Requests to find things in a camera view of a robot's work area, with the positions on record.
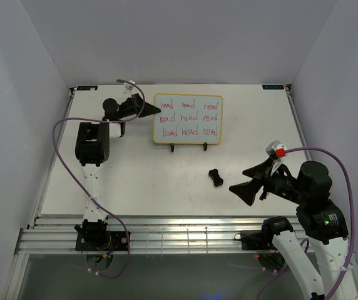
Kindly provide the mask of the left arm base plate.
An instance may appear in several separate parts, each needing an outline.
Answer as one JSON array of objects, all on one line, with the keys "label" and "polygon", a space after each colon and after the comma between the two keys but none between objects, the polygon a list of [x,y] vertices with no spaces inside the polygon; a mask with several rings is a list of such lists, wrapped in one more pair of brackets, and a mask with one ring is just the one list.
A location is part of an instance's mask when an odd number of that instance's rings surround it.
[{"label": "left arm base plate", "polygon": [[106,231],[104,234],[83,235],[78,233],[76,238],[75,251],[91,252],[112,249],[116,251],[128,250],[128,238],[124,231]]}]

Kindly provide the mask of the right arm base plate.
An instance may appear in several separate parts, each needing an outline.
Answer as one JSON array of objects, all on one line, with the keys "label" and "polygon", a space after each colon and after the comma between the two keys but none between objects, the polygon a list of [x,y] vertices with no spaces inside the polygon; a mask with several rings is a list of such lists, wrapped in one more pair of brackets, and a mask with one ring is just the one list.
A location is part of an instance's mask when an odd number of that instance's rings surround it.
[{"label": "right arm base plate", "polygon": [[242,250],[277,250],[273,244],[269,244],[262,232],[240,231],[233,237],[234,241],[241,243]]}]

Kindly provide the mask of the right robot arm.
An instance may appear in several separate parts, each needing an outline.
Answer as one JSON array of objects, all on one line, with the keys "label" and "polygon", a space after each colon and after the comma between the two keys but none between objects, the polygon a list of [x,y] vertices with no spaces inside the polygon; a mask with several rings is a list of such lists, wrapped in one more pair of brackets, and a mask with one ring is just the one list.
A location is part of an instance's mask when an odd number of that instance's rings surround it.
[{"label": "right robot arm", "polygon": [[249,182],[229,187],[230,192],[251,206],[256,194],[268,194],[297,205],[297,219],[313,247],[316,269],[297,242],[297,236],[284,216],[266,219],[260,232],[241,232],[243,249],[277,250],[293,272],[304,299],[355,299],[358,297],[352,274],[343,265],[348,250],[349,232],[341,210],[330,200],[332,180],[328,169],[315,161],[304,162],[297,177],[286,165],[274,168],[274,161],[246,169]]}]

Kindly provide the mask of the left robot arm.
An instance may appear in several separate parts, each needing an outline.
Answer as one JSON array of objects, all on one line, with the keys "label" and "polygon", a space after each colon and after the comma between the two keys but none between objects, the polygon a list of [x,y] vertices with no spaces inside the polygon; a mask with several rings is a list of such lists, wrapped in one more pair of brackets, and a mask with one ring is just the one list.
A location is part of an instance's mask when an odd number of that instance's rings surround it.
[{"label": "left robot arm", "polygon": [[90,193],[85,201],[82,225],[74,228],[78,232],[76,249],[84,251],[110,250],[113,246],[108,230],[108,214],[100,207],[103,199],[103,163],[110,156],[110,141],[125,134],[126,123],[123,118],[152,116],[161,109],[147,103],[139,94],[134,94],[121,104],[108,98],[103,102],[105,115],[102,122],[81,122],[75,145],[75,156],[83,173],[84,187]]}]

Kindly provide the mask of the yellow framed whiteboard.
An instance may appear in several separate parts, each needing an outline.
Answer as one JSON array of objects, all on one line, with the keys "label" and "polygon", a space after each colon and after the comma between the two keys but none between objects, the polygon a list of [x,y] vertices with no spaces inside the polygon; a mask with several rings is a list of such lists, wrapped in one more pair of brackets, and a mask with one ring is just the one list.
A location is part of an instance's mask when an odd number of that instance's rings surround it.
[{"label": "yellow framed whiteboard", "polygon": [[156,144],[211,144],[222,138],[223,98],[219,95],[157,93],[153,104]]}]

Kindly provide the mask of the black bone-shaped eraser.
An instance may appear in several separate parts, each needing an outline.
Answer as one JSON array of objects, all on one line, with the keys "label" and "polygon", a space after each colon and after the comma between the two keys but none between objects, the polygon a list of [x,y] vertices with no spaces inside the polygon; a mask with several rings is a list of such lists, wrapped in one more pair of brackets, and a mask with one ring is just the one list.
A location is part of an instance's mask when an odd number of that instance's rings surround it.
[{"label": "black bone-shaped eraser", "polygon": [[220,187],[223,185],[223,179],[220,177],[218,169],[209,170],[208,176],[212,179],[213,185],[215,187]]}]

